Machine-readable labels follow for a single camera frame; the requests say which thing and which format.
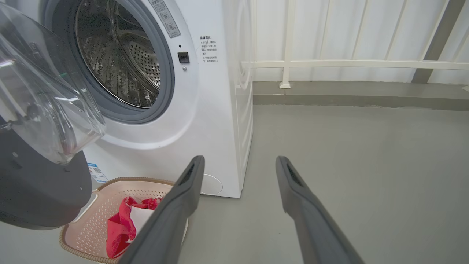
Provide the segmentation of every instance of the brown braided basket rim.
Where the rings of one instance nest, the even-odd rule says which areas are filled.
[[[122,177],[122,178],[115,178],[115,179],[112,179],[112,180],[104,183],[103,185],[98,187],[97,190],[100,191],[100,190],[104,189],[106,186],[111,185],[111,184],[113,184],[115,182],[118,182],[118,181],[146,181],[146,182],[155,182],[155,183],[161,183],[161,184],[166,184],[166,185],[171,185],[171,186],[174,185],[174,182],[168,181],[168,180],[162,180],[162,179],[152,179],[152,178],[143,178],[143,177]],[[107,257],[95,256],[95,255],[91,255],[91,254],[88,254],[88,253],[84,253],[82,251],[79,251],[79,250],[69,246],[65,242],[65,233],[67,232],[68,227],[69,227],[68,224],[65,225],[62,228],[62,230],[60,232],[60,236],[59,236],[59,244],[63,249],[65,249],[66,251],[72,253],[73,255],[76,255],[76,256],[82,257],[84,259],[91,260],[91,261],[96,261],[96,262],[100,262],[100,263],[107,263],[107,264],[117,264],[119,262],[119,258],[107,258]]]

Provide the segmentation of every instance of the beige laundry basket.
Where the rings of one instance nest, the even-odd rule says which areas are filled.
[[[164,197],[173,184],[160,179],[137,177],[117,178],[106,182],[93,191],[96,197],[81,216],[62,228],[60,246],[82,258],[116,264],[119,257],[111,259],[106,253],[108,218],[119,212],[119,206],[125,197],[132,196],[138,203],[148,198]]]

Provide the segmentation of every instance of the white metal railing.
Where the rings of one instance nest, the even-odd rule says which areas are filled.
[[[464,37],[461,40],[461,43],[458,45],[456,52],[451,61],[424,61],[425,54],[427,53],[430,43],[435,35],[435,32],[438,28],[438,25],[441,21],[441,18],[445,12],[445,9],[448,5],[449,0],[446,0],[443,8],[439,14],[439,17],[433,27],[433,31],[425,45],[425,48],[420,56],[419,61],[396,61],[389,60],[389,54],[392,51],[394,46],[395,37],[399,34],[401,30],[401,19],[402,14],[404,14],[407,6],[408,0],[404,0],[399,17],[396,22],[396,26],[389,42],[389,46],[385,55],[384,60],[357,60],[356,51],[357,47],[360,45],[361,33],[363,24],[366,21],[367,11],[368,11],[368,0],[365,0],[363,7],[362,17],[360,19],[360,25],[358,33],[355,40],[355,45],[352,53],[352,59],[350,60],[323,60],[323,50],[324,43],[327,38],[330,12],[333,8],[334,0],[329,0],[327,5],[327,14],[325,18],[324,32],[322,36],[322,42],[319,52],[319,60],[301,60],[301,61],[292,61],[291,53],[293,46],[293,32],[295,24],[295,12],[296,12],[296,0],[287,0],[288,1],[288,11],[287,11],[287,26],[286,26],[286,39],[285,39],[285,49],[284,49],[284,60],[283,61],[257,61],[257,0],[251,0],[252,3],[252,27],[253,27],[253,42],[254,42],[254,63],[252,64],[253,68],[283,68],[283,77],[280,88],[290,88],[289,78],[290,78],[290,68],[302,68],[302,67],[379,67],[379,68],[419,68],[419,69],[441,69],[441,70],[469,70],[469,63],[467,62],[456,62],[461,50],[467,44],[469,39],[469,27],[466,30]]]

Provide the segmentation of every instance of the sticker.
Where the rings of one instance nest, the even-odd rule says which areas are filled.
[[[101,172],[98,166],[94,163],[88,163],[88,169],[90,169],[90,174],[93,178],[100,183],[107,182],[106,176]]]
[[[172,39],[174,37],[180,36],[181,33],[176,25],[176,22],[173,19],[173,16],[168,10],[165,2],[163,0],[149,0],[153,9],[155,9],[159,18],[165,25],[166,31],[168,32],[169,37]]]
[[[211,36],[200,36],[200,60],[205,63],[218,62],[217,41]]]

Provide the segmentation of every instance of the red and white garment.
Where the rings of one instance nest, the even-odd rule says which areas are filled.
[[[119,212],[107,220],[108,257],[116,258],[124,253],[162,199],[158,196],[137,203],[129,196],[122,200]]]

